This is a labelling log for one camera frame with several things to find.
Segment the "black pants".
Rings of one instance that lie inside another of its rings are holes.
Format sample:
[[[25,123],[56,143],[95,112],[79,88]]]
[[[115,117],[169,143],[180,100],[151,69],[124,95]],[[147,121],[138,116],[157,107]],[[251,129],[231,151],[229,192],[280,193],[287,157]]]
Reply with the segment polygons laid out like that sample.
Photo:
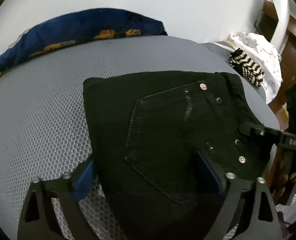
[[[272,142],[244,135],[259,120],[240,77],[145,72],[83,83],[104,195],[127,239],[203,239],[226,197],[224,175],[265,170]]]

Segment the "black white striped cloth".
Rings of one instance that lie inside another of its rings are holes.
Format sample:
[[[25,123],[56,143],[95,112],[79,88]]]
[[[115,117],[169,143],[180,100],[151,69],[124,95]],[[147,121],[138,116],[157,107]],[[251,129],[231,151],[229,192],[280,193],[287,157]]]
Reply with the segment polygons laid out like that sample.
[[[238,48],[230,53],[229,65],[255,87],[259,88],[262,86],[265,75],[262,67],[256,64],[242,49]]]

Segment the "brown wooden door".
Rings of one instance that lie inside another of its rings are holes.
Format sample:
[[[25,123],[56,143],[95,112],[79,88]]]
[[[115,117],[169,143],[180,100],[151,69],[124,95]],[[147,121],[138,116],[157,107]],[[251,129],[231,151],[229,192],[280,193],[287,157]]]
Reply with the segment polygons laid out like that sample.
[[[286,103],[286,91],[296,84],[296,19],[292,16],[289,18],[286,38],[280,62],[283,82],[277,96],[269,103],[273,113],[277,113]]]

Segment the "white patterned cloth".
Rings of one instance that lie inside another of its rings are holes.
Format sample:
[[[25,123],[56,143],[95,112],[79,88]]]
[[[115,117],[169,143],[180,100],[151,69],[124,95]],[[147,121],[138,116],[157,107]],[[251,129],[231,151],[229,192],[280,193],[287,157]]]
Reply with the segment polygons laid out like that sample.
[[[266,104],[277,96],[282,84],[282,73],[279,63],[279,54],[275,46],[268,42],[263,35],[255,33],[232,33],[231,42],[235,48],[240,48],[260,65],[264,72],[263,89],[265,91]]]

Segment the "blue floral blanket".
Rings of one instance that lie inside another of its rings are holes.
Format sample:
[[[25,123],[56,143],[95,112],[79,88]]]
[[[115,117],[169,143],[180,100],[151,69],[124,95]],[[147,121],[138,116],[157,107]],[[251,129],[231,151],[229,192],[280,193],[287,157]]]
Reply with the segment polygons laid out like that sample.
[[[161,21],[123,9],[98,8],[61,15],[26,30],[0,55],[0,77],[33,57],[76,44],[166,34]]]

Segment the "dark wall mirror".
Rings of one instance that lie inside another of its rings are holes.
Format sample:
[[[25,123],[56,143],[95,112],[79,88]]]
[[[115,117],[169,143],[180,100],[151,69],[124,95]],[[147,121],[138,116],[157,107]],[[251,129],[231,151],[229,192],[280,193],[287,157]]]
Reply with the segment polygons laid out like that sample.
[[[273,0],[263,0],[262,10],[254,24],[256,33],[271,42],[278,22],[279,18]]]

